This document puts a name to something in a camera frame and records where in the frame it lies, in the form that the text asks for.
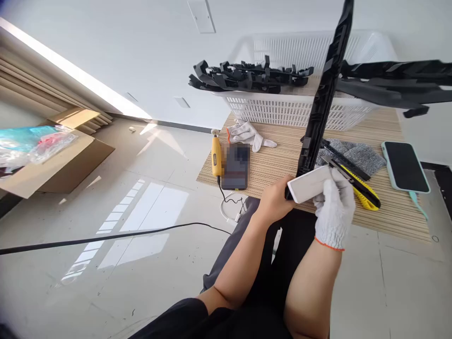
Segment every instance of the curtain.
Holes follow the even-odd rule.
[[[98,117],[83,126],[83,131],[89,134],[112,122],[106,112],[3,48],[0,49],[1,97],[20,102],[43,118],[76,107],[99,112]]]

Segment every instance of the person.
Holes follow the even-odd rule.
[[[350,229],[352,186],[335,169],[315,215],[284,198],[286,175],[248,197],[204,288],[135,333],[138,338],[327,338],[334,281]],[[280,242],[272,262],[276,232]]]

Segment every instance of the wooden table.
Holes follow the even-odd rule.
[[[234,124],[234,114],[231,113],[219,135],[221,144],[227,143],[226,127]],[[278,144],[276,148],[263,146],[258,153],[251,152],[248,188],[241,193],[260,198],[267,185],[285,174],[295,175],[301,151],[300,138],[305,134],[306,129],[261,123],[253,123],[253,126],[264,138],[271,139]],[[383,141],[404,140],[394,109],[380,109],[346,132],[326,130],[324,138],[366,143],[379,154],[381,154],[380,145]],[[216,178],[212,176],[210,154],[198,175],[197,181],[217,186]],[[408,193],[396,191],[391,187],[386,167],[380,169],[368,181],[368,184],[378,194],[381,200],[381,209],[378,211],[365,210],[356,199],[354,225],[403,238],[430,242],[424,216],[411,201]],[[315,211],[311,200],[297,205],[296,208],[312,213]]]

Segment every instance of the dark gray pants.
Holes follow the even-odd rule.
[[[203,277],[203,290],[213,286],[227,260],[235,250],[248,226],[251,216],[259,206],[259,199],[248,197],[246,213],[240,218],[235,230],[226,240],[209,274]],[[315,222],[313,213],[293,209],[284,218],[273,223],[266,234],[258,274],[245,301],[245,305],[268,304],[277,311],[283,310],[287,290],[292,276],[314,240]],[[282,228],[281,239],[272,263],[274,239]]]

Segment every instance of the phone screen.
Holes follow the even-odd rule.
[[[221,188],[224,190],[244,190],[248,187],[248,168],[250,163],[250,145],[230,144],[226,149],[223,163],[224,174]]]
[[[385,142],[384,147],[397,187],[416,192],[430,191],[423,169],[410,144]]]

